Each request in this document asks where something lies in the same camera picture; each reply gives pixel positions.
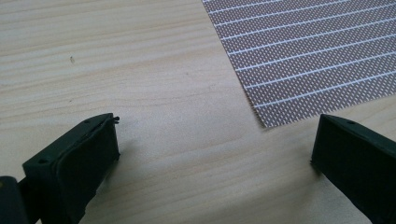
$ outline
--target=small hole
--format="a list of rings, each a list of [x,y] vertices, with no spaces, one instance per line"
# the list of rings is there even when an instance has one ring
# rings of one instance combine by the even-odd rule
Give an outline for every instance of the small hole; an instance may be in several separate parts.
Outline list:
[[[47,163],[47,162],[49,162],[49,161],[46,160],[46,159],[40,159],[40,160],[38,161],[38,163],[40,163],[40,164],[45,164],[45,163]]]

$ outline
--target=white stripe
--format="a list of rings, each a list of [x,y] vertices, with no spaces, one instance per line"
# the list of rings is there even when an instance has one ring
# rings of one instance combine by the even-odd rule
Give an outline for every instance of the white stripe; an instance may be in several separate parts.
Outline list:
[[[364,43],[368,43],[368,42],[372,42],[372,41],[376,41],[376,40],[380,40],[380,39],[384,39],[384,38],[388,38],[388,37],[394,37],[396,36],[396,34],[392,34],[392,35],[384,35],[384,36],[380,36],[377,38],[373,38],[373,39],[367,39],[367,40],[363,40],[363,41],[359,41],[359,42],[355,42],[355,43],[351,43],[351,44],[347,44],[347,45],[341,45],[341,46],[337,46],[337,47],[333,47],[333,48],[329,48],[329,49],[321,49],[321,50],[317,50],[317,51],[311,51],[311,52],[307,52],[304,54],[299,54],[299,55],[294,55],[288,58],[283,58],[283,59],[279,59],[279,60],[274,60],[271,62],[267,62],[267,63],[258,63],[255,65],[251,65],[251,66],[247,66],[247,67],[243,67],[243,68],[236,68],[235,71],[240,72],[240,71],[244,71],[244,70],[248,70],[248,69],[252,69],[252,68],[257,68],[257,67],[261,67],[264,65],[268,65],[271,63],[280,63],[289,59],[295,59],[295,58],[300,58],[300,57],[304,57],[304,56],[308,56],[308,55],[312,55],[312,54],[317,54],[317,53],[321,53],[321,52],[326,52],[329,50],[334,50],[334,49],[341,49],[341,48],[346,48],[346,47],[350,47],[350,46],[354,46],[354,45],[359,45],[359,44],[364,44]]]
[[[396,74],[395,72],[396,71],[387,72],[387,73],[376,75],[376,76],[373,76],[373,77],[366,77],[366,78],[358,79],[358,80],[355,80],[355,81],[343,83],[343,84],[340,84],[340,85],[337,85],[337,86],[332,86],[332,87],[329,87],[329,88],[326,88],[326,89],[322,89],[322,90],[318,90],[318,91],[311,91],[311,92],[304,93],[304,94],[301,94],[301,95],[296,95],[296,96],[293,96],[293,97],[290,97],[290,98],[287,98],[287,99],[273,101],[273,102],[266,103],[266,104],[261,104],[261,105],[254,105],[254,108],[259,108],[259,107],[268,106],[268,105],[281,104],[281,103],[284,103],[284,102],[287,102],[287,101],[299,99],[299,98],[302,98],[302,97],[305,97],[305,96],[309,96],[309,95],[312,95],[312,94],[322,93],[322,92],[325,92],[325,91],[331,91],[331,90],[334,90],[334,89],[337,89],[337,88],[349,86],[349,85],[352,85],[352,84],[356,84],[356,83],[359,83],[359,82],[367,81],[367,80],[374,79],[374,78],[377,78],[377,77],[385,77],[385,76],[388,76],[388,75],[393,75],[393,74]]]
[[[249,17],[249,18],[244,18],[244,19],[240,19],[240,20],[236,20],[236,21],[226,21],[223,23],[215,24],[215,27],[222,26],[222,25],[228,25],[228,24],[232,24],[232,23],[236,23],[236,22],[240,22],[240,21],[250,21],[250,20],[254,20],[254,19],[258,19],[258,18],[276,16],[276,15],[286,14],[286,13],[290,13],[290,12],[304,11],[304,10],[316,8],[316,7],[326,7],[326,6],[330,6],[330,5],[334,5],[334,4],[338,4],[338,3],[349,2],[349,1],[350,0],[342,0],[342,1],[338,1],[338,2],[331,2],[331,3],[321,4],[321,5],[315,5],[312,7],[300,7],[300,8],[296,8],[296,9],[288,10],[288,11],[281,11],[281,12],[276,12],[276,13],[271,13],[271,14],[266,14],[266,15]]]
[[[361,13],[361,12],[365,12],[365,11],[371,11],[371,10],[379,9],[379,8],[382,8],[382,7],[390,7],[390,6],[394,6],[394,5],[396,5],[396,3],[392,3],[392,4],[389,4],[389,5],[384,5],[384,6],[381,6],[381,7],[370,7],[370,8],[366,8],[366,9],[362,9],[362,10],[358,10],[358,11],[353,11],[353,12],[348,12],[348,13],[339,14],[339,15],[335,15],[335,16],[320,18],[320,19],[316,19],[316,20],[312,20],[312,21],[300,21],[300,22],[296,22],[296,23],[292,23],[292,24],[281,25],[281,26],[271,27],[271,28],[267,28],[267,29],[252,31],[252,32],[248,32],[248,33],[244,33],[244,34],[240,34],[240,35],[230,35],[230,36],[227,36],[227,37],[223,37],[221,40],[228,40],[228,39],[241,37],[241,36],[244,36],[244,35],[253,35],[253,34],[262,33],[262,32],[265,32],[265,31],[276,30],[276,29],[286,28],[286,27],[295,26],[295,25],[307,24],[307,23],[314,22],[314,21],[325,21],[325,20],[328,20],[328,19],[334,19],[334,18],[337,18],[337,17],[353,15],[353,14],[357,14],[357,13]]]
[[[395,20],[396,20],[396,18],[392,18],[392,19],[388,19],[388,20],[384,20],[384,21],[376,21],[376,22],[361,24],[361,25],[357,25],[357,26],[353,26],[353,27],[344,28],[344,29],[341,29],[341,30],[330,31],[330,32],[321,33],[321,34],[317,34],[317,35],[308,35],[308,36],[303,36],[303,37],[299,37],[299,38],[284,40],[284,41],[280,41],[280,42],[276,42],[276,43],[272,43],[272,44],[261,45],[261,46],[258,46],[258,47],[255,47],[255,48],[251,48],[251,49],[241,49],[241,50],[233,51],[233,52],[230,52],[230,53],[227,53],[227,54],[228,55],[234,55],[234,54],[238,54],[238,53],[244,53],[244,52],[252,51],[252,50],[255,50],[255,49],[268,48],[268,47],[272,47],[272,46],[279,45],[279,44],[285,44],[285,43],[289,43],[289,42],[292,42],[292,41],[304,40],[304,39],[318,37],[318,36],[322,36],[322,35],[336,34],[336,33],[343,32],[343,31],[353,30],[353,29],[357,29],[357,28],[361,28],[361,27],[365,27],[365,26],[371,26],[371,25],[382,23],[382,22],[395,21]]]
[[[364,61],[369,61],[369,60],[372,60],[372,59],[382,58],[382,57],[386,57],[386,56],[389,56],[389,55],[395,55],[395,54],[396,54],[396,52],[389,52],[389,53],[386,53],[386,54],[375,55],[375,56],[369,57],[369,58],[359,59],[359,60],[353,61],[353,62],[339,63],[339,64],[336,64],[336,65],[333,65],[333,66],[320,68],[320,69],[317,69],[317,70],[301,73],[301,74],[298,74],[298,75],[293,75],[293,76],[289,76],[289,77],[282,77],[280,79],[275,79],[275,80],[271,80],[271,81],[267,81],[267,82],[263,82],[263,83],[258,83],[258,84],[254,84],[254,85],[250,85],[250,86],[244,86],[244,88],[247,90],[247,89],[251,89],[251,88],[255,88],[255,87],[266,86],[266,85],[273,84],[273,83],[276,83],[276,82],[279,82],[279,81],[289,80],[289,79],[292,79],[292,78],[295,78],[295,77],[303,77],[303,76],[310,75],[310,74],[313,74],[313,73],[322,72],[322,71],[334,69],[334,68],[337,68],[337,67],[350,65],[350,64],[353,64],[353,63],[361,63],[361,62],[364,62]]]
[[[226,8],[223,8],[223,9],[210,11],[210,12],[208,12],[208,14],[215,14],[215,13],[228,11],[228,10],[234,10],[234,9],[243,8],[243,7],[255,7],[255,6],[259,6],[259,5],[265,5],[265,4],[281,2],[281,1],[283,1],[283,0],[273,0],[273,1],[269,1],[269,2],[253,3],[253,4],[242,5],[242,6],[239,6],[239,7],[226,7]]]

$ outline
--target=light wooden surface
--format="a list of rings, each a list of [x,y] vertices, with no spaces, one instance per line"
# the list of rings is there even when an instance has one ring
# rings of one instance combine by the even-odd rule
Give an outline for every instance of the light wooden surface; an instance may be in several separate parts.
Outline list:
[[[396,97],[332,114],[396,139]],[[113,112],[81,223],[370,223],[309,165],[318,117],[264,129],[200,0],[0,1],[0,175]]]

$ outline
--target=brown perforated material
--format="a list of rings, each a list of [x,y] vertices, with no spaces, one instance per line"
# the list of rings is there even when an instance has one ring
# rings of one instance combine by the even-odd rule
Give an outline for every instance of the brown perforated material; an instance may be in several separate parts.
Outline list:
[[[267,127],[396,92],[396,2],[203,0]]]

